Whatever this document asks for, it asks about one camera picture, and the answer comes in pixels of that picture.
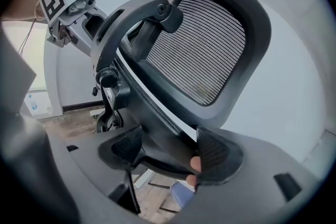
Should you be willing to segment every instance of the mesh backrest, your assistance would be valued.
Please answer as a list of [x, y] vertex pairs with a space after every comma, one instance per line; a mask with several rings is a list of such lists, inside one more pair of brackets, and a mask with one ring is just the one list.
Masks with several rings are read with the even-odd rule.
[[240, 22], [212, 0], [182, 0], [184, 18], [173, 34], [162, 31], [147, 61], [199, 104], [212, 103], [245, 46]]

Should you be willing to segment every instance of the chair backrest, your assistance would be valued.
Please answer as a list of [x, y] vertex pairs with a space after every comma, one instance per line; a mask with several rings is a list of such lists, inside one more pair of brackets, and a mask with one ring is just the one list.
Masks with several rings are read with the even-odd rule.
[[[133, 71], [151, 92], [190, 126], [220, 127], [264, 56], [271, 25], [257, 0], [168, 0], [183, 12], [172, 34], [152, 38]], [[146, 22], [128, 35], [137, 40]]]

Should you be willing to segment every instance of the wooden floor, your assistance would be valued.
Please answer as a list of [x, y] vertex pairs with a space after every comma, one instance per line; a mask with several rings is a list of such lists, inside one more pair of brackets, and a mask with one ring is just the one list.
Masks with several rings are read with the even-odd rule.
[[[51, 119], [40, 120], [48, 134], [60, 135], [63, 138], [80, 137], [81, 135], [96, 134], [96, 120], [90, 116], [90, 111], [101, 106], [65, 112], [64, 115]], [[151, 182], [163, 186], [171, 186], [176, 180], [155, 174]], [[179, 211], [180, 207], [171, 196], [169, 189], [157, 188], [144, 184], [135, 190], [141, 209], [139, 217], [152, 223], [164, 223], [174, 216], [173, 213], [159, 209]]]

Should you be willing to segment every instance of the finger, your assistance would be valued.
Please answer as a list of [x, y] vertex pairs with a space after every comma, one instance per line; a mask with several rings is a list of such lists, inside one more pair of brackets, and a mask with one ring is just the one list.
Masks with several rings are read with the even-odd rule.
[[185, 179], [187, 181], [187, 184], [195, 187], [196, 186], [196, 176], [195, 175], [187, 175], [187, 178]]
[[199, 156], [192, 157], [190, 160], [190, 166], [196, 171], [201, 171], [201, 158]]

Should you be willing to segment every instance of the person's arm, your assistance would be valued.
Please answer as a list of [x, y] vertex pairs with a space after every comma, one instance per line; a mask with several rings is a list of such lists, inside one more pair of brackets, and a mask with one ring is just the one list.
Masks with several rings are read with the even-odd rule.
[[[13, 0], [8, 9], [3, 13], [2, 20], [27, 20], [35, 18], [34, 12], [38, 0]], [[39, 5], [37, 16], [44, 17]]]

